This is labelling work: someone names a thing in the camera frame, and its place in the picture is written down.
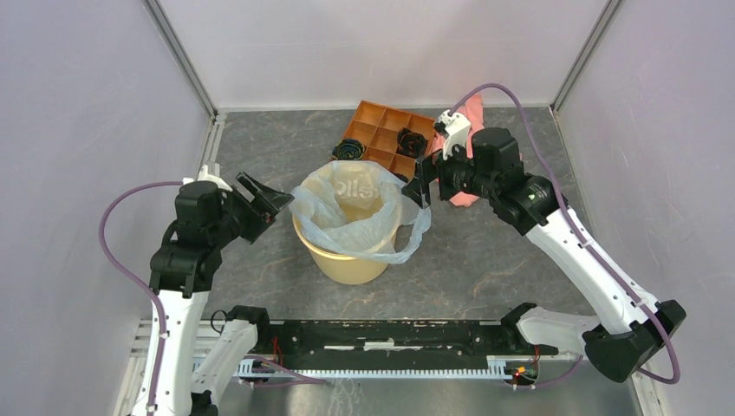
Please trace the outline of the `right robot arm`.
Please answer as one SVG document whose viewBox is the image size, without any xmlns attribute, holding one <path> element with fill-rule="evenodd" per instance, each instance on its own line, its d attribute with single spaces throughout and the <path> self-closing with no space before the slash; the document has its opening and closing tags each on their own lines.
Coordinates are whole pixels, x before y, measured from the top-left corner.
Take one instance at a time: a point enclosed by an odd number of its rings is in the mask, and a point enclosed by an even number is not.
<svg viewBox="0 0 735 416">
<path fill-rule="evenodd" d="M 486 200 L 495 215 L 546 254 L 592 306 L 592 316 L 548 311 L 524 303 L 504 319 L 503 347 L 521 354 L 546 345 L 578 354 L 605 377 L 623 382 L 643 373 L 646 363 L 666 351 L 669 383 L 680 380 L 672 337 L 686 319 L 675 300 L 661 301 L 618 266 L 582 228 L 576 213 L 549 179 L 527 173 L 517 141 L 504 128 L 473 134 L 469 146 L 447 144 L 417 160 L 403 194 L 422 208 L 429 185 L 443 200 L 467 193 Z"/>
</svg>

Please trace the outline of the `tan cylindrical trash bin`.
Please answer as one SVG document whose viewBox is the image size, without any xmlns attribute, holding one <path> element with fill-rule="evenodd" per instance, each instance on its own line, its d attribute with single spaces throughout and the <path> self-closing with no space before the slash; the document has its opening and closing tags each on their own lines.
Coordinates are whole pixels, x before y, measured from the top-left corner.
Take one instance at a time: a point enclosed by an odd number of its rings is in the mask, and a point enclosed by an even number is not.
<svg viewBox="0 0 735 416">
<path fill-rule="evenodd" d="M 359 285 L 374 280 L 387 268 L 388 263 L 338 255 L 314 246 L 305 239 L 297 220 L 293 216 L 292 218 L 298 237 L 307 247 L 319 269 L 330 279 L 347 285 Z"/>
</svg>

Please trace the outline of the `light blue plastic trash bag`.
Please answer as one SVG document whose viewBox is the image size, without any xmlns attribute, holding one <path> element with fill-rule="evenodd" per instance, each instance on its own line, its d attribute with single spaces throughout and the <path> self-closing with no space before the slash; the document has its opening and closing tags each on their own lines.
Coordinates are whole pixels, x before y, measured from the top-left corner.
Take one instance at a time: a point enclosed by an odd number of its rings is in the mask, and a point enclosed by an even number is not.
<svg viewBox="0 0 735 416">
<path fill-rule="evenodd" d="M 296 186 L 289 210 L 305 239 L 338 255 L 405 263 L 432 213 L 401 193 L 406 183 L 372 161 L 335 160 Z"/>
</svg>

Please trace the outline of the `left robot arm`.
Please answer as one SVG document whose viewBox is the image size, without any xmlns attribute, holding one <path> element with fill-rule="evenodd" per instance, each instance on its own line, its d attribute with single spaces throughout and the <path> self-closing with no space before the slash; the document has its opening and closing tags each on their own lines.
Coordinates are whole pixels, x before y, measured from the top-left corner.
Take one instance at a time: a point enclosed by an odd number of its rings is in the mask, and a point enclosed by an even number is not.
<svg viewBox="0 0 735 416">
<path fill-rule="evenodd" d="M 200 318 L 223 249 L 239 238 L 255 242 L 294 199 L 245 172 L 237 182 L 249 196 L 210 174 L 179 188 L 176 218 L 150 260 L 154 320 L 134 415 L 217 414 L 242 359 L 272 342 L 267 311 L 236 305 L 203 362 L 193 363 Z"/>
</svg>

